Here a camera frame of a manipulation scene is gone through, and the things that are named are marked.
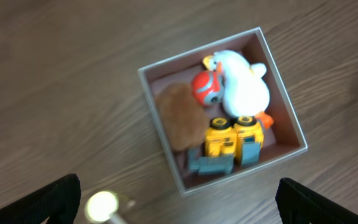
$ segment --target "blue-gray toy part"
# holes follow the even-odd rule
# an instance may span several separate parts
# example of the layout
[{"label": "blue-gray toy part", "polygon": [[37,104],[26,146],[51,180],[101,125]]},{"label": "blue-gray toy part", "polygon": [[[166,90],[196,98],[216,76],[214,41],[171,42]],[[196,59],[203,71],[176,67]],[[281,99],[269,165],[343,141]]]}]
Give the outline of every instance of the blue-gray toy part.
[{"label": "blue-gray toy part", "polygon": [[253,164],[259,161],[260,143],[244,142],[242,144],[241,165]]},{"label": "blue-gray toy part", "polygon": [[206,174],[231,174],[234,165],[234,156],[205,157],[196,159],[197,149],[190,149],[188,153],[188,169],[191,172]]}]

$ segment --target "box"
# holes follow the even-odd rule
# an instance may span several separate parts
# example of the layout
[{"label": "box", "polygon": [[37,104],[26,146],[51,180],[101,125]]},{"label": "box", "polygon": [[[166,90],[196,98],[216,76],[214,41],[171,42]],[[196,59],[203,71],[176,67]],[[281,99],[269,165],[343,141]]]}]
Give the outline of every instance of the box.
[{"label": "box", "polygon": [[[263,79],[270,90],[270,104],[266,113],[275,120],[275,124],[265,133],[258,163],[245,167],[235,166],[230,175],[189,174],[186,173],[186,153],[174,154],[170,149],[154,98],[172,82],[190,83],[198,72],[205,70],[201,63],[205,56],[226,49],[242,53],[250,63],[262,62],[266,65],[267,73]],[[139,76],[168,163],[182,195],[249,175],[307,151],[308,146],[295,111],[259,27],[140,68]],[[216,116],[216,111],[208,113],[211,118]]]}]

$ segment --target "wooden surface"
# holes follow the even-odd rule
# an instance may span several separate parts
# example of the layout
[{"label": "wooden surface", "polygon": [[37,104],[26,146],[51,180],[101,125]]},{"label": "wooden surface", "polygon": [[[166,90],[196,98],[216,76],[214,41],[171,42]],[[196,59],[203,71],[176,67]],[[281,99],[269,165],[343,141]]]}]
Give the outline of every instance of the wooden surface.
[{"label": "wooden surface", "polygon": [[[181,198],[137,69],[257,26],[309,151]],[[358,1],[0,0],[0,208],[67,173],[75,223],[102,189],[130,223],[280,223],[281,177],[358,214]]]}]

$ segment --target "brown furry object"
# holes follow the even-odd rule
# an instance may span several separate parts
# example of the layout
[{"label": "brown furry object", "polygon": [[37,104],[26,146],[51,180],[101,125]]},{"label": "brown furry object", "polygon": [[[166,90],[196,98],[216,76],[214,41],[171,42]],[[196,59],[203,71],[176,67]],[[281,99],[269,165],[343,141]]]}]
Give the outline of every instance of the brown furry object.
[{"label": "brown furry object", "polygon": [[193,97],[190,84],[169,85],[157,96],[156,104],[174,151],[184,151],[204,142],[209,118]]}]

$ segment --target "white duck toy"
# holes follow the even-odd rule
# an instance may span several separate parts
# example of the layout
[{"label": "white duck toy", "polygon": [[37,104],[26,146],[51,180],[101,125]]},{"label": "white duck toy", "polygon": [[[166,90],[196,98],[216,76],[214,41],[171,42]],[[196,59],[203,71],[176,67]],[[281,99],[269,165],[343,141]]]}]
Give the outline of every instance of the white duck toy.
[{"label": "white duck toy", "polygon": [[255,116],[261,119],[265,128],[273,124],[273,119],[265,114],[270,95],[262,77],[267,69],[263,63],[250,65],[239,53],[222,50],[203,59],[208,70],[218,70],[224,74],[223,108],[233,117]]}]

